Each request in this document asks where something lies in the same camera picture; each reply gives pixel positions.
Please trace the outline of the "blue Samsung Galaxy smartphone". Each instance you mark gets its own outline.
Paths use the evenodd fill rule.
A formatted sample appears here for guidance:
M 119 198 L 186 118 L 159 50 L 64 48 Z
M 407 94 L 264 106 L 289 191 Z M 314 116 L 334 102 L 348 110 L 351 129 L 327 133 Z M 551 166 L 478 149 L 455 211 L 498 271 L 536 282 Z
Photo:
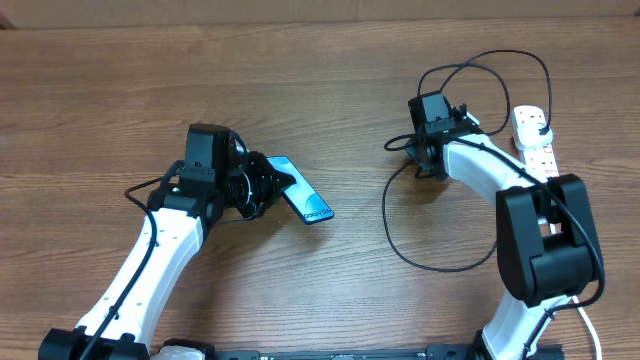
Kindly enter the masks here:
M 286 156 L 268 157 L 275 170 L 292 175 L 295 183 L 284 191 L 284 198 L 305 225 L 330 220 L 333 210 Z

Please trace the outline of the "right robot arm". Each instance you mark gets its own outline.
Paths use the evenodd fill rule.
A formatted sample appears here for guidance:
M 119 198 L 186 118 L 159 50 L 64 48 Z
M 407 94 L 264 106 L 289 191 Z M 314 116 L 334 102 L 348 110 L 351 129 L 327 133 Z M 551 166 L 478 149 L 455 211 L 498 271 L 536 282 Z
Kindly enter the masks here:
M 538 341 L 571 298 L 594 282 L 605 286 L 603 259 L 583 181 L 574 174 L 543 178 L 496 147 L 466 107 L 439 91 L 408 108 L 415 129 L 407 152 L 439 180 L 463 182 L 496 211 L 496 251 L 505 294 L 469 345 L 432 345 L 434 359 L 562 359 L 559 345 Z

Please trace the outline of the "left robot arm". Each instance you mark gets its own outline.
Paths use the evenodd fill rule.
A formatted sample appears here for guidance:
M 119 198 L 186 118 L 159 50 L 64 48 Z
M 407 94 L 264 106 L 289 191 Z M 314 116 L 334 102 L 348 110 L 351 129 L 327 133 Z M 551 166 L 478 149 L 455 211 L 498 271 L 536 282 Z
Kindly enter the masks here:
M 294 185 L 267 157 L 222 125 L 190 125 L 185 157 L 151 180 L 139 238 L 114 280 L 72 330 L 51 329 L 41 359 L 147 359 L 180 274 L 228 208 L 260 217 Z

